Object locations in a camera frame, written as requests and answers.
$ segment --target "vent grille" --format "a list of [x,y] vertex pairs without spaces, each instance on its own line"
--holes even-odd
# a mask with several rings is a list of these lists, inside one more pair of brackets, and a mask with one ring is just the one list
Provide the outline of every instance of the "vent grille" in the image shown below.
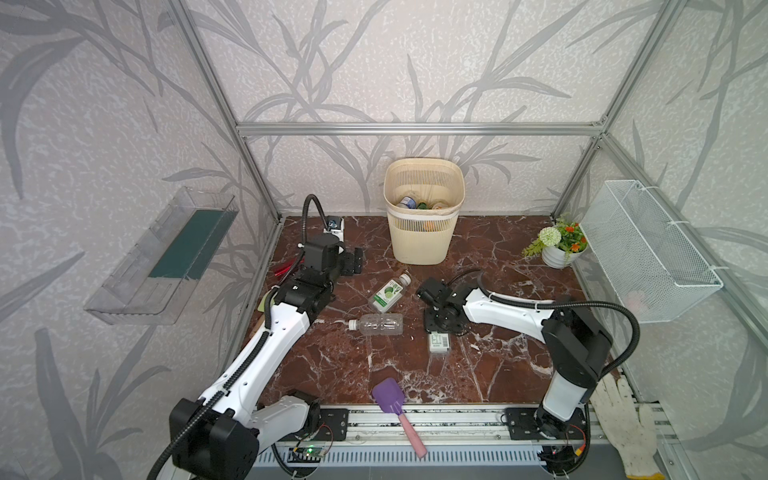
[[[477,445],[430,446],[427,456],[417,458],[413,448],[407,446],[350,446],[334,447],[319,464],[292,464],[288,462],[288,448],[279,447],[283,460],[291,466],[325,465],[327,467],[384,467],[384,466],[447,466],[447,465],[541,465],[537,454],[541,447],[536,445]],[[262,452],[253,467],[276,465],[271,450]]]

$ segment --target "glove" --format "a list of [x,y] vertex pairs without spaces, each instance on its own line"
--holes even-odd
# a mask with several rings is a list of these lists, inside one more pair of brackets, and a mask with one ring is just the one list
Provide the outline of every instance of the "glove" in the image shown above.
[[603,432],[621,455],[627,478],[664,480],[654,461],[657,450],[654,414],[648,404],[640,405],[640,411],[635,412],[627,380],[621,378],[617,383],[613,376],[606,375],[598,383],[591,401]]

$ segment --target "plastic bottle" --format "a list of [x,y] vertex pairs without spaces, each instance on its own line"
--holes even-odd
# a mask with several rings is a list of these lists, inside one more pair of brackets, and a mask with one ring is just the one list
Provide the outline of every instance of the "plastic bottle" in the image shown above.
[[416,200],[413,200],[413,197],[410,195],[405,195],[402,200],[400,200],[400,203],[397,204],[397,206],[400,208],[409,208],[412,210],[416,208]]
[[402,335],[402,314],[369,313],[359,320],[350,320],[349,329],[358,330],[363,335]]
[[373,308],[381,313],[386,313],[397,303],[398,300],[400,300],[402,291],[405,290],[406,287],[410,284],[411,277],[404,273],[403,275],[393,278],[389,282],[385,283],[380,289],[371,295],[371,298],[368,301]]

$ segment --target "pink handle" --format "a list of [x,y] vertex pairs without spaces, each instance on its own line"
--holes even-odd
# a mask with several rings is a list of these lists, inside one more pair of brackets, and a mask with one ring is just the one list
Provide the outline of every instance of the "pink handle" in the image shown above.
[[408,441],[411,442],[411,446],[416,452],[416,455],[419,458],[424,458],[427,455],[427,448],[422,443],[422,440],[419,438],[419,434],[416,433],[416,430],[413,429],[413,426],[411,425],[411,422],[408,421],[406,418],[405,413],[401,413],[397,416],[397,418],[400,419],[400,423],[402,424],[402,429],[406,431],[406,436],[408,437]]

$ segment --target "wall-mounted holder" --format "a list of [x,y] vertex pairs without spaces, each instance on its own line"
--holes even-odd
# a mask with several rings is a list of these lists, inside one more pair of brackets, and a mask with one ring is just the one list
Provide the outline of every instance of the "wall-mounted holder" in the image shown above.
[[182,187],[85,310],[111,325],[172,325],[237,215],[232,194]]
[[637,180],[606,181],[581,229],[619,300],[641,323],[675,319],[723,287],[679,222]]

